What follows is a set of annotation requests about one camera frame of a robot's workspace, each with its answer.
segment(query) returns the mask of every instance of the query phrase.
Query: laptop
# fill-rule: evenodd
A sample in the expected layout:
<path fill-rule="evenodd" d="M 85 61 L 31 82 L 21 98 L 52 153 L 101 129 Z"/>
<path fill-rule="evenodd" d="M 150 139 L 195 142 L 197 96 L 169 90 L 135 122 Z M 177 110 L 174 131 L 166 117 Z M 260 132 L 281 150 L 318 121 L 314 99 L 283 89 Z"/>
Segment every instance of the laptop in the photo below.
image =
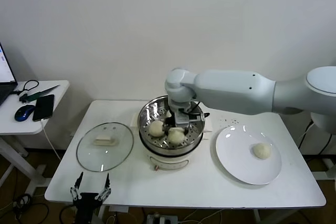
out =
<path fill-rule="evenodd" d="M 6 100 L 16 86 L 17 81 L 0 43 L 0 105 Z"/>

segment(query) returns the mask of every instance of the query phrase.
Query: blue computer mouse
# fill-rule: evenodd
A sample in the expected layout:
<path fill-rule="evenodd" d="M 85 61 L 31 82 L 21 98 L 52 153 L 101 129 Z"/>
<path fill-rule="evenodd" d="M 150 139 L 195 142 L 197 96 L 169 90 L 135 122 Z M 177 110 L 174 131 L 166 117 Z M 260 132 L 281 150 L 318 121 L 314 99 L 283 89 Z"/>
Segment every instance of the blue computer mouse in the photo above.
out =
<path fill-rule="evenodd" d="M 22 122 L 26 120 L 30 116 L 30 114 L 32 114 L 34 109 L 34 105 L 24 105 L 16 111 L 14 119 L 18 122 Z"/>

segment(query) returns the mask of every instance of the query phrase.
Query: smartphone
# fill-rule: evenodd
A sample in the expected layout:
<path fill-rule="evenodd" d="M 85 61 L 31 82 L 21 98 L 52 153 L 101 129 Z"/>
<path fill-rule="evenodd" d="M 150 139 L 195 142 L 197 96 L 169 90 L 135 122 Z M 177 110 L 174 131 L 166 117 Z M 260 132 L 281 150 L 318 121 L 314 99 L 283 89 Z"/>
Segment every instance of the smartphone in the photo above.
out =
<path fill-rule="evenodd" d="M 33 115 L 33 121 L 41 121 L 52 116 L 54 111 L 54 99 L 55 95 L 49 94 L 44 97 L 39 97 L 36 100 L 35 111 Z"/>

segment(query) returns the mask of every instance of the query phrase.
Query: white wall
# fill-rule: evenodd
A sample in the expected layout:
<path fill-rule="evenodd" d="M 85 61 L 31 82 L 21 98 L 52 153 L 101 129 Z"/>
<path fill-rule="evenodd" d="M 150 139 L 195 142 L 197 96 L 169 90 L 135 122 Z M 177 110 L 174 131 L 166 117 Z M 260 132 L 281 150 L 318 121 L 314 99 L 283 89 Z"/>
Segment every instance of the white wall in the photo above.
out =
<path fill-rule="evenodd" d="M 66 102 L 71 106 L 58 120 L 66 128 L 78 124 L 93 99 L 149 100 L 163 94 L 165 75 L 176 66 L 196 72 L 254 70 L 285 80 L 335 63 L 334 0 L 0 4 L 0 41 L 19 79 L 70 81 Z M 300 135 L 305 123 L 291 120 L 289 128 Z"/>

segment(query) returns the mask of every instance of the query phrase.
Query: glass lid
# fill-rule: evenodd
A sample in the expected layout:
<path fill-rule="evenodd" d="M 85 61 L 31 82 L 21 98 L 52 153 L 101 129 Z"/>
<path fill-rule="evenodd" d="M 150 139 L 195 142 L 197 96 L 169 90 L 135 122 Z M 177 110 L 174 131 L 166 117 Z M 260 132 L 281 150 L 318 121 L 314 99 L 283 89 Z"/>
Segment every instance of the glass lid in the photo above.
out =
<path fill-rule="evenodd" d="M 120 165 L 131 153 L 131 130 L 121 123 L 104 123 L 88 131 L 77 146 L 79 164 L 92 172 L 105 172 Z"/>

